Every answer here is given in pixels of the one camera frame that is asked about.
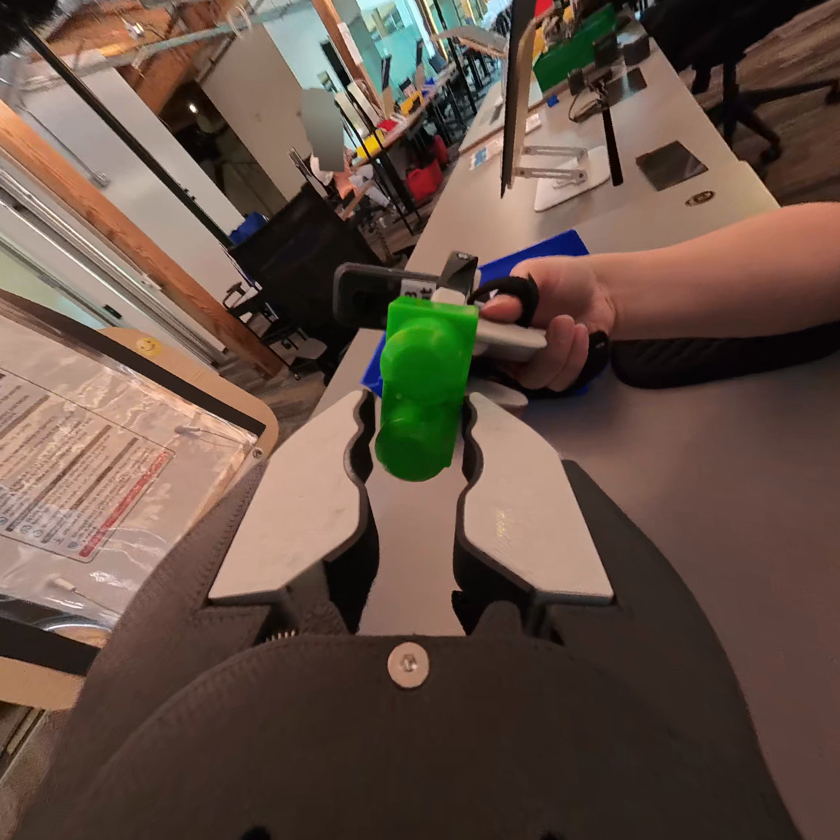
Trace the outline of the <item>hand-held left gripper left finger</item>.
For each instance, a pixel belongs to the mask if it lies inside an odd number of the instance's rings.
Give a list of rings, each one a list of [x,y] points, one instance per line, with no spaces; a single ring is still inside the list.
[[[300,616],[331,602],[360,628],[379,570],[380,545],[366,489],[375,396],[351,392],[278,448],[238,526],[207,599],[273,605]]]

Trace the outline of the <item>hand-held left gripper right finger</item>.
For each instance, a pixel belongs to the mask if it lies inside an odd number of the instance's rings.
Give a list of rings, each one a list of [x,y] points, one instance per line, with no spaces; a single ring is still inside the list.
[[[559,453],[479,393],[465,399],[453,605],[477,624],[509,602],[524,624],[556,605],[607,606],[614,590]]]

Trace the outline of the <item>green toy brick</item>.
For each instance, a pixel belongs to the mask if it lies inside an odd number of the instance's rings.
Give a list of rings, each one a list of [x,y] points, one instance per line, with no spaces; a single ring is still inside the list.
[[[477,307],[463,303],[390,303],[374,451],[395,478],[424,482],[451,466],[478,319]]]

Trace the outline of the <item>blue plastic bin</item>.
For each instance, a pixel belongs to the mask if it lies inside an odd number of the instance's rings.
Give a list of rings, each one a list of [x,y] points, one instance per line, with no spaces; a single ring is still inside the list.
[[[483,266],[478,266],[476,268],[478,277],[477,289],[487,292],[485,298],[480,299],[479,302],[485,302],[492,295],[500,293],[500,290],[489,289],[489,285],[492,282],[501,280],[503,277],[507,277],[508,272],[524,260],[546,259],[549,257],[580,258],[588,255],[589,250],[585,246],[583,239],[578,235],[577,231],[572,229],[505,257],[492,260]],[[386,335],[383,333],[375,345],[371,359],[360,378],[361,385],[377,396],[382,396],[383,389],[381,356],[385,347],[385,339]]]

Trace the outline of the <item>person's right forearm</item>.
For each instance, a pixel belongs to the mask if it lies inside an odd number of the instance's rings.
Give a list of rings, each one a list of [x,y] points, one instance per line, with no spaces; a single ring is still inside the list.
[[[839,205],[784,206],[663,248],[597,255],[588,326],[616,340],[751,338],[839,320]]]

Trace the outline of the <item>person's right hand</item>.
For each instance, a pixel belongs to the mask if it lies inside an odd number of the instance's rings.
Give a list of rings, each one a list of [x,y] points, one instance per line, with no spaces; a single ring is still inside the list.
[[[527,391],[565,392],[575,385],[590,356],[591,336],[613,331],[617,309],[590,257],[528,259],[511,277],[529,278],[539,293],[531,320],[546,345],[526,362],[504,363],[506,373]]]

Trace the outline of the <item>black office chair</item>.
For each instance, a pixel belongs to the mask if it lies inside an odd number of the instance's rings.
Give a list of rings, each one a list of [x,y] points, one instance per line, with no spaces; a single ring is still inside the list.
[[[256,293],[237,303],[225,301],[227,311],[237,319],[247,313],[274,316],[259,338],[266,347],[296,332],[320,341],[325,350],[315,363],[328,384],[357,332],[333,315],[334,275],[345,263],[384,267],[362,233],[306,184],[260,230],[235,246],[232,258]]]
[[[706,110],[721,129],[728,146],[739,125],[769,144],[759,158],[759,169],[777,161],[781,139],[757,115],[756,108],[796,95],[793,87],[743,91],[738,67],[749,47],[801,12],[806,2],[787,1],[667,1],[656,2],[641,17],[646,34],[657,44],[676,71],[693,69],[691,93],[708,90],[711,72],[722,68],[720,101]]]

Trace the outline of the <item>blue crate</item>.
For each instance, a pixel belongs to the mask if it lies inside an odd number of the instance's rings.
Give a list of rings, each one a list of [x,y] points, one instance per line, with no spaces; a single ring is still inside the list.
[[[254,236],[269,222],[267,216],[257,211],[245,216],[244,221],[231,231],[229,235],[233,247],[242,245],[247,239]]]

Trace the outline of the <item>white monitor stand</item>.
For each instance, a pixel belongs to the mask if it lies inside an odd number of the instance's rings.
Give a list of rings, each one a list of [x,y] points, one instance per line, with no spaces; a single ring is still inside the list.
[[[589,150],[574,146],[525,145],[513,168],[517,178],[535,180],[534,211],[545,212],[612,179],[605,144]]]

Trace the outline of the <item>thin display panel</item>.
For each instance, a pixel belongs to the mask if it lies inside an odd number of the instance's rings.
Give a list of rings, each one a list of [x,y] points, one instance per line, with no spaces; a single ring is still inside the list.
[[[538,27],[536,1],[511,3],[511,30],[505,80],[505,117],[502,130],[500,197],[520,176],[526,148],[526,123],[532,80],[532,50]]]

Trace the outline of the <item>wooden pillar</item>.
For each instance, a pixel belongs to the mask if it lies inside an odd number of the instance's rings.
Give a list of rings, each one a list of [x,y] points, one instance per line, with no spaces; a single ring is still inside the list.
[[[15,110],[1,103],[1,146],[17,164],[120,251],[163,294],[264,379],[284,361],[232,317],[200,284],[49,145]]]

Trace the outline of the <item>black square pad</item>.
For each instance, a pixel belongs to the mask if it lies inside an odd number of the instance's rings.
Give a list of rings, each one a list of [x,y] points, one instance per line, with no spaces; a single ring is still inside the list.
[[[639,155],[635,162],[646,181],[657,192],[708,172],[707,166],[677,140]]]

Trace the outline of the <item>black floor lamp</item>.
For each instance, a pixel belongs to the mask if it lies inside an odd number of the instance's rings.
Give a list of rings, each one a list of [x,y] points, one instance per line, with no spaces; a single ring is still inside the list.
[[[30,46],[59,79],[74,91],[80,100],[100,118],[101,121],[123,142],[143,165],[165,186],[191,215],[226,249],[234,246],[231,238],[201,208],[171,174],[153,157],[141,142],[112,114],[85,82],[58,57],[47,43],[36,33],[36,26],[47,21],[57,8],[57,2],[1,2],[2,8],[2,55],[24,41]]]

